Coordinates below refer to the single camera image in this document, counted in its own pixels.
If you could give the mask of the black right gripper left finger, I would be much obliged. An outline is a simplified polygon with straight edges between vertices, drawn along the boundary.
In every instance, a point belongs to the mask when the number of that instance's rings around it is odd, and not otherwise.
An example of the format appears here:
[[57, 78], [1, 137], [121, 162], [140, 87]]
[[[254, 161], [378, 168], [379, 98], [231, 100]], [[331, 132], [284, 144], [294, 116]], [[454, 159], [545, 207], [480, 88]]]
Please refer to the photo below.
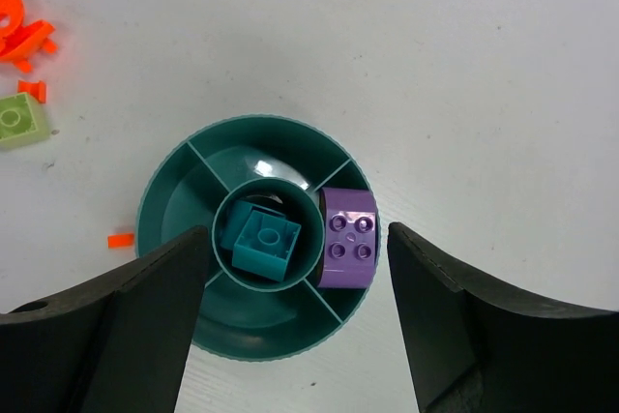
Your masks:
[[2, 411], [174, 411], [209, 260], [209, 231], [196, 226], [2, 314]]

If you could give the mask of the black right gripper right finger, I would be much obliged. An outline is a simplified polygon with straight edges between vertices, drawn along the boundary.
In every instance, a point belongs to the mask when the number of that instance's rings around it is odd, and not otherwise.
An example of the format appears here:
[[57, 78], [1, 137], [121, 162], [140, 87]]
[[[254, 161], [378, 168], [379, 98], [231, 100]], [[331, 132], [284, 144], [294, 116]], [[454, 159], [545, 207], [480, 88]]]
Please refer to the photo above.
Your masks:
[[493, 277], [400, 222], [387, 253], [423, 412], [614, 412], [618, 315]]

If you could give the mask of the purple curved lego brick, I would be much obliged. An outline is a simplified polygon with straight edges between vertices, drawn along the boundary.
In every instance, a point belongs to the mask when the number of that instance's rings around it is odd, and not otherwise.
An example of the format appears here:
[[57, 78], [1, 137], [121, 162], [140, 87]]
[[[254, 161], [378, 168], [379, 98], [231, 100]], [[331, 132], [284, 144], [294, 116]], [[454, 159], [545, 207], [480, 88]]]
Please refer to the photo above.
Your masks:
[[377, 207], [370, 191], [320, 191], [324, 251], [320, 288], [366, 289], [376, 269]]

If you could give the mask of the teal square lego brick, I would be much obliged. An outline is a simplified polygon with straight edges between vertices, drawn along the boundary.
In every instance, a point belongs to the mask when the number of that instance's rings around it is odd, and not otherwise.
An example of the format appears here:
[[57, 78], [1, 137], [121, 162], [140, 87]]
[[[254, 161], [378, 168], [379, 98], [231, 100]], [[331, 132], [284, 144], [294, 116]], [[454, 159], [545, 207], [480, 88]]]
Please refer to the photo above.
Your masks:
[[266, 280], [283, 282], [301, 225], [286, 216], [251, 208], [232, 248], [232, 266]]

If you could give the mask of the teal frog lotus lego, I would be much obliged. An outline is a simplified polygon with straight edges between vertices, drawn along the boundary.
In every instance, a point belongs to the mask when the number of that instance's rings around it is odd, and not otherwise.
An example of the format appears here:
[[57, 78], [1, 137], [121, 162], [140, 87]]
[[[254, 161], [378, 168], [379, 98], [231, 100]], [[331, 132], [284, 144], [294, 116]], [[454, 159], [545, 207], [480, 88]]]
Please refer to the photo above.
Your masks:
[[248, 221], [251, 213], [254, 211], [275, 217], [285, 217], [284, 213], [257, 203], [252, 203], [246, 200], [234, 201], [227, 211], [227, 217], [220, 236], [220, 246], [223, 249], [228, 251], [233, 249], [238, 236]]

